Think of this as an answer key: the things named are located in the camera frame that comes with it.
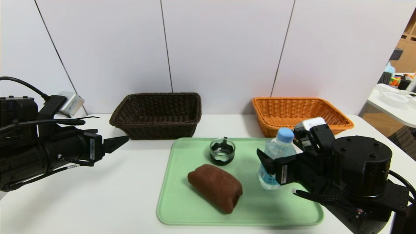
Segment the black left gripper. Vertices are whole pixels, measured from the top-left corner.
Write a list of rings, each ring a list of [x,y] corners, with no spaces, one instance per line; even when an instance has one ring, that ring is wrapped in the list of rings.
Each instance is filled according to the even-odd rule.
[[[44,169],[54,170],[69,163],[94,166],[105,153],[113,153],[128,141],[127,135],[103,140],[93,132],[54,134],[44,142]]]

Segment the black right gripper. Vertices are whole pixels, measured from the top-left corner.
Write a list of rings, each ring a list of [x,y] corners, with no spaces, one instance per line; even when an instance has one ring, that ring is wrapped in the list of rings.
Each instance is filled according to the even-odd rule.
[[[273,160],[260,149],[256,154],[269,175],[280,185],[299,183],[310,193],[323,193],[328,184],[329,153],[306,151]]]

